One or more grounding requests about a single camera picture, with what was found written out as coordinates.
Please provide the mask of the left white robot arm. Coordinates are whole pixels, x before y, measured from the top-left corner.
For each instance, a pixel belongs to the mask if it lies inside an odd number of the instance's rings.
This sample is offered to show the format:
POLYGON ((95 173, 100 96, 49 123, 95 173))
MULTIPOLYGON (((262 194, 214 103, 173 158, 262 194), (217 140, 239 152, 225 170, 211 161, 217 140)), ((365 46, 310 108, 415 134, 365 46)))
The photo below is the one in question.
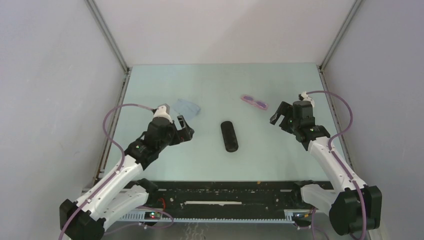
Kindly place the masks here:
POLYGON ((131 142, 123 153, 123 159, 77 200, 65 200, 59 207, 60 235, 72 240, 100 240, 122 216, 136 207, 153 208, 158 202, 154 186, 134 185, 129 192, 121 190, 137 175, 158 159, 169 146, 188 142, 195 131, 182 115, 177 117, 181 129, 168 117, 156 116, 147 130, 131 142))

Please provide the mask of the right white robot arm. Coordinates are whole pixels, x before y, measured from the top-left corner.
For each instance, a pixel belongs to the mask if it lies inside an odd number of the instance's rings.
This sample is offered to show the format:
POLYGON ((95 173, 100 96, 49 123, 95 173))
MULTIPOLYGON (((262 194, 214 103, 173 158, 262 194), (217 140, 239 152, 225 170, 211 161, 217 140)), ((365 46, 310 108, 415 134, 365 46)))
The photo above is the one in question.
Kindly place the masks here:
POLYGON ((291 204, 297 209, 311 205, 325 213, 334 231, 341 235, 378 229, 381 225, 382 192, 369 186, 347 165, 330 134, 315 123, 313 105, 306 100, 289 104, 281 102, 270 124, 295 136, 304 149, 318 162, 328 177, 334 193, 313 181, 302 181, 291 194, 291 204))

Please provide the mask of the light blue cleaning cloth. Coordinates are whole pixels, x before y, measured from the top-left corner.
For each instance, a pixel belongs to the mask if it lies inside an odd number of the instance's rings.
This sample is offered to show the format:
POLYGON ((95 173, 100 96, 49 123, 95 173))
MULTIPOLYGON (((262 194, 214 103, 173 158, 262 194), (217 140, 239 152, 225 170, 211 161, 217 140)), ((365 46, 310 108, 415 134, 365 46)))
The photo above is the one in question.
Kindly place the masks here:
POLYGON ((188 100, 179 98, 175 103, 171 106, 175 112, 177 112, 180 115, 183 115, 185 118, 194 118, 199 113, 201 108, 188 100))

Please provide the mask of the black glasses case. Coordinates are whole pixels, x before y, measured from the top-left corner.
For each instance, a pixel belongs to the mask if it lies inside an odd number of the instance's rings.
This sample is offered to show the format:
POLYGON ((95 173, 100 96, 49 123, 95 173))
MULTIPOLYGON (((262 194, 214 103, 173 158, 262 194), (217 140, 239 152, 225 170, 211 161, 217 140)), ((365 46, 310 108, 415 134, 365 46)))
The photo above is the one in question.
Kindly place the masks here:
POLYGON ((229 153, 234 153, 238 150, 238 140, 234 125, 231 121, 223 121, 220 124, 225 150, 229 153))

